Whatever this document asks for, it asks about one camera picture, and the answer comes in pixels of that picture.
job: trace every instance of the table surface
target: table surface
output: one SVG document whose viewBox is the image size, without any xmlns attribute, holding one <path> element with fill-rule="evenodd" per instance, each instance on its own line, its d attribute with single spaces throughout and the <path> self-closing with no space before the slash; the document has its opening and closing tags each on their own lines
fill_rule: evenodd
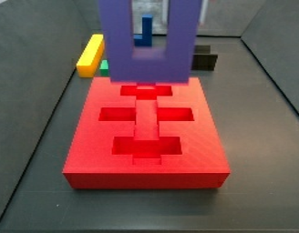
<svg viewBox="0 0 299 233">
<path fill-rule="evenodd" d="M 299 229 L 299 117 L 241 40 L 198 40 L 219 55 L 215 70 L 193 76 L 201 77 L 233 171 L 223 187 L 71 189 L 62 168 L 91 83 L 75 73 L 0 230 Z"/>
</svg>

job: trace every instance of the cross-shaped slot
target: cross-shaped slot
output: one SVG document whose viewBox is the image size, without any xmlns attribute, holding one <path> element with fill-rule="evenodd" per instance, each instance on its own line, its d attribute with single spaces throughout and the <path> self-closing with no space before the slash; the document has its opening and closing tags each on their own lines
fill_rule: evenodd
<svg viewBox="0 0 299 233">
<path fill-rule="evenodd" d="M 159 121 L 194 121 L 190 107 L 157 107 L 157 96 L 173 96 L 171 86 L 122 86 L 137 96 L 137 107 L 103 107 L 100 121 L 135 121 L 135 136 L 115 137 L 114 155 L 133 155 L 134 164 L 162 164 L 162 155 L 181 155 L 179 137 L 159 136 Z"/>
</svg>

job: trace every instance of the green block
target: green block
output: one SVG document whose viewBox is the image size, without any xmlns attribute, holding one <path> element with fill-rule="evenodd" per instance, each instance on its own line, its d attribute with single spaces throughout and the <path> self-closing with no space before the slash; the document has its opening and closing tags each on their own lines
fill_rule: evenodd
<svg viewBox="0 0 299 233">
<path fill-rule="evenodd" d="M 110 76 L 108 62 L 107 62 L 107 60 L 102 61 L 100 74 L 102 74 L 102 76 Z"/>
</svg>

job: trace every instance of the yellow block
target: yellow block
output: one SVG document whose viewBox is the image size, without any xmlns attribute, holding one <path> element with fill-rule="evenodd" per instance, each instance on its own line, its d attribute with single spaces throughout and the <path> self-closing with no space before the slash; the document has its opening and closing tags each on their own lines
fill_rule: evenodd
<svg viewBox="0 0 299 233">
<path fill-rule="evenodd" d="M 103 35 L 92 35 L 83 55 L 76 63 L 76 70 L 80 77 L 94 77 L 98 69 L 98 65 L 102 60 L 102 54 L 104 51 Z"/>
</svg>

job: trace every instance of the red block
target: red block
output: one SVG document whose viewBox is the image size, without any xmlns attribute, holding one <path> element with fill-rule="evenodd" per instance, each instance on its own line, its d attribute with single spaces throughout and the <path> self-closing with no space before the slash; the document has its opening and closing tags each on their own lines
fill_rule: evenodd
<svg viewBox="0 0 299 233">
<path fill-rule="evenodd" d="M 63 174 L 74 188 L 210 188 L 230 174 L 198 78 L 94 78 Z"/>
</svg>

